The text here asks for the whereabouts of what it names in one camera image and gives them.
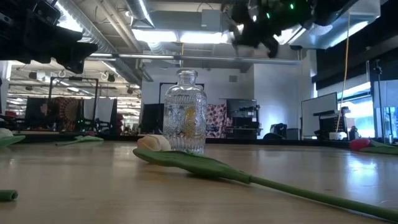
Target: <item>glass jar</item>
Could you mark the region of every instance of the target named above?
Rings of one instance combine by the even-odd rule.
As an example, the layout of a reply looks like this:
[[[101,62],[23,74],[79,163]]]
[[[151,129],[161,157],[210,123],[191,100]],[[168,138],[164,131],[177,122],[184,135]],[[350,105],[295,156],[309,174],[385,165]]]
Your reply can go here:
[[[207,96],[195,86],[198,73],[177,71],[177,85],[167,90],[164,100],[163,135],[172,150],[204,153],[206,140]]]

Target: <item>wooden table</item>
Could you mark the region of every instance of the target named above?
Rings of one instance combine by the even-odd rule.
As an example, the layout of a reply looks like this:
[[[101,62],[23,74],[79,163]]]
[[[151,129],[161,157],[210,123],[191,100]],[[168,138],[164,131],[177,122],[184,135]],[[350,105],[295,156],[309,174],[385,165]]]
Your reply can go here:
[[[206,180],[149,165],[133,142],[0,149],[1,224],[382,223],[258,185]],[[207,145],[240,170],[317,192],[398,209],[397,157],[292,146]]]

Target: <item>cable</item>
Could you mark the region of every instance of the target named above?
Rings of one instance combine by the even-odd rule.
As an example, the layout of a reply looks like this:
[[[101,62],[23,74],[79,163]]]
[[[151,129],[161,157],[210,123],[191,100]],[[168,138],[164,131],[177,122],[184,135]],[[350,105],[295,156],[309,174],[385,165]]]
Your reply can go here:
[[[208,6],[210,7],[210,9],[214,10],[214,8],[213,8],[213,6],[211,6],[211,4],[208,4],[207,2],[201,2],[201,3],[199,4],[198,8],[197,8],[197,12],[199,12],[199,8],[200,8],[200,6],[201,6],[203,3],[205,3],[206,5],[208,5]]]
[[[338,113],[336,132],[338,132],[338,127],[340,125],[341,111],[343,110],[342,108],[343,108],[344,90],[346,89],[346,79],[347,79],[347,69],[348,69],[349,24],[350,24],[350,22],[351,22],[351,14],[350,14],[350,10],[349,10],[348,11],[348,23],[347,23],[346,62],[345,62],[345,70],[344,70],[343,91],[341,92],[340,111]]]

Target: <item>ceiling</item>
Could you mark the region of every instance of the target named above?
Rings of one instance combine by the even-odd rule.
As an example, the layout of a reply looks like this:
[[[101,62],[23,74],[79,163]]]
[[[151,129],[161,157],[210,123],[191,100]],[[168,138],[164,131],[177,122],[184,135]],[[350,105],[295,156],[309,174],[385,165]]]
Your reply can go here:
[[[228,4],[233,4],[235,2],[236,0],[209,0],[207,2],[201,2],[199,0],[148,0],[147,8],[153,20],[157,21],[157,28],[172,26],[172,30],[177,31],[188,29],[223,32],[226,30],[229,23],[230,15],[228,15]],[[72,29],[72,27],[76,27],[76,24],[78,24],[77,27],[79,27],[79,24],[84,23],[84,35],[87,35],[85,38],[95,43],[97,43],[97,41],[102,41],[102,43],[107,46],[106,48],[101,48],[102,52],[104,52],[105,49],[107,53],[109,53],[109,50],[110,52],[121,53],[151,53],[151,48],[148,44],[143,41],[137,41],[136,36],[131,30],[132,20],[129,16],[130,14],[127,13],[129,10],[127,9],[126,0],[58,0],[58,3],[71,6],[66,10],[67,13],[70,13],[67,19],[74,21],[74,24],[73,22],[72,25],[67,23],[66,28]],[[220,12],[221,8],[226,8],[226,11]],[[220,21],[218,22],[220,26],[212,28],[216,29],[212,30],[210,28],[212,26],[212,20],[210,20],[207,21],[210,27],[204,27],[203,20],[206,20],[206,16],[203,16],[202,12],[218,13],[220,15]],[[238,54],[236,54],[230,44],[181,44],[176,42],[163,42],[161,44],[168,54],[267,58],[267,49],[264,46],[260,46],[258,49],[240,47],[238,49]],[[277,58],[296,60],[297,53],[291,50],[288,45],[281,45]],[[85,62],[85,71],[83,74],[77,76],[82,76],[83,78],[98,78],[99,96],[118,96],[121,97],[120,99],[125,97],[127,100],[125,103],[128,104],[132,102],[134,103],[133,106],[136,107],[136,105],[141,105],[141,91],[137,89],[139,86],[130,85],[130,87],[135,89],[133,94],[128,94],[127,89],[129,88],[129,82],[141,85],[141,80],[150,81],[150,74],[147,77],[145,73],[142,73],[142,71],[148,67],[174,68],[181,66],[181,62],[160,60],[143,60],[141,62],[130,58],[120,60],[115,65],[115,63],[112,62],[103,63],[102,61],[87,60]],[[246,72],[251,66],[251,63],[184,60],[182,65],[190,68],[234,68],[240,69],[241,72]],[[15,63],[12,66],[10,89],[10,93],[14,95],[11,95],[11,97],[20,98],[32,94],[43,97],[47,96],[49,92],[49,83],[43,80],[29,79],[29,73],[44,72],[47,76],[59,76],[63,75],[62,71],[63,67],[56,62],[52,62],[48,65],[35,62],[30,65]],[[132,73],[134,73],[135,80],[129,77]],[[114,74],[115,81],[112,83],[108,82],[105,74]],[[65,74],[66,77],[73,75],[74,74],[69,72]],[[71,86],[77,86],[76,88],[79,88],[81,91],[68,91],[68,87],[65,85],[57,85],[53,90],[54,95],[91,97],[95,92],[93,83],[73,83],[68,80],[65,82],[70,85],[69,88],[71,88]],[[33,89],[30,91],[26,90],[25,86],[31,86]]]

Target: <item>green leaf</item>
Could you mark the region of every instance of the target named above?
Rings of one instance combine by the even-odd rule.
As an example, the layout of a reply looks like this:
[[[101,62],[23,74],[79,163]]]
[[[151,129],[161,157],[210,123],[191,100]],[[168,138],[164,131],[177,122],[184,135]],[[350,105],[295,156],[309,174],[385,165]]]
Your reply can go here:
[[[250,183],[250,175],[231,166],[194,153],[180,151],[159,151],[135,149],[132,151],[138,158],[160,166],[178,167],[193,174],[211,178],[225,178],[245,184]]]

